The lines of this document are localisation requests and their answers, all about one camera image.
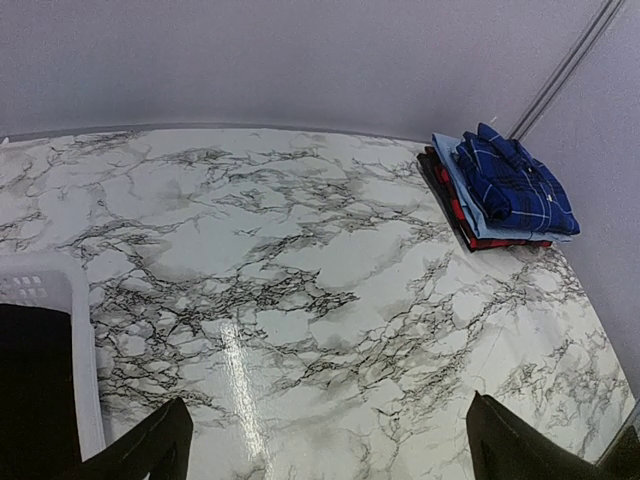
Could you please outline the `red plaid shirt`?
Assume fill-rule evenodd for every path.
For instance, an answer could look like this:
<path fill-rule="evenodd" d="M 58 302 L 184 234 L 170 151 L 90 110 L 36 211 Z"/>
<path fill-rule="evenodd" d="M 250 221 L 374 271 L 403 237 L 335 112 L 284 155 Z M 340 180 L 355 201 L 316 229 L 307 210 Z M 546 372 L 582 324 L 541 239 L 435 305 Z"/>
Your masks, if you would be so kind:
<path fill-rule="evenodd" d="M 424 152 L 417 155 L 420 172 L 427 185 L 432 190 L 439 203 L 453 233 L 463 242 L 469 252 L 492 250 L 515 246 L 534 248 L 549 248 L 551 241 L 532 241 L 526 239 L 479 239 L 462 209 L 460 200 L 455 192 L 452 180 L 439 160 L 436 150 L 432 146 L 425 146 Z"/>

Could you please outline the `blue plaid long sleeve shirt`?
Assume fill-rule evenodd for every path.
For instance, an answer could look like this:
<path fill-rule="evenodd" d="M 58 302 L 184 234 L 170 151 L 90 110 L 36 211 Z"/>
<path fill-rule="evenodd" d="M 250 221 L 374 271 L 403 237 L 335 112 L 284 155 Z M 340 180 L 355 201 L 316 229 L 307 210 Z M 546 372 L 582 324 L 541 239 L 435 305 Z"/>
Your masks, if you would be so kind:
<path fill-rule="evenodd" d="M 535 233 L 580 233 L 560 182 L 515 139 L 480 123 L 466 132 L 454 159 L 468 191 L 492 226 Z"/>

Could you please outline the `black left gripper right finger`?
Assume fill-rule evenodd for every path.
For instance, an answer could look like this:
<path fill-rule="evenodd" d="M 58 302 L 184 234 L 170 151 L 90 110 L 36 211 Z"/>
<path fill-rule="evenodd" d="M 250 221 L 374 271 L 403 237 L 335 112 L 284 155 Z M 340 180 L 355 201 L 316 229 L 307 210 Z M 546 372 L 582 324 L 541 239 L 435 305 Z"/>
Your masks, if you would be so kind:
<path fill-rule="evenodd" d="M 466 414 L 476 479 L 598 479 L 599 470 L 539 433 L 489 395 Z"/>

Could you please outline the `light blue shirt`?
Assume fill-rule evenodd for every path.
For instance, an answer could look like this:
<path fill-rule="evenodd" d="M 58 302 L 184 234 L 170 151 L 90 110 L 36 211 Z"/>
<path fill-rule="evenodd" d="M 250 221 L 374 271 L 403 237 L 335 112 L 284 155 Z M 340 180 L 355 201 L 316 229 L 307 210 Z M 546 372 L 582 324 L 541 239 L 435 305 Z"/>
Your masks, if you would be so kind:
<path fill-rule="evenodd" d="M 467 182 L 454 158 L 455 148 L 459 143 L 460 140 L 458 138 L 440 133 L 432 134 L 431 145 L 437 152 L 440 163 L 446 168 L 459 199 L 465 220 L 469 223 L 471 230 L 478 239 L 571 242 L 572 238 L 563 234 L 521 231 L 490 226 L 485 220 L 483 211 L 468 192 Z"/>

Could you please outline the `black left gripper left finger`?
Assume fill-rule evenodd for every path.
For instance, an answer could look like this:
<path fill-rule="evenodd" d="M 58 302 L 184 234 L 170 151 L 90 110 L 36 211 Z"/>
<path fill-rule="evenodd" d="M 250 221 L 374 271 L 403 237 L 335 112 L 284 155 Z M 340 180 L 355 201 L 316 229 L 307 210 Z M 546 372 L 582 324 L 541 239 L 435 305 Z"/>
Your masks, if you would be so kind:
<path fill-rule="evenodd" d="M 84 479 L 184 479 L 193 421 L 184 401 L 164 403 L 100 454 L 82 464 Z"/>

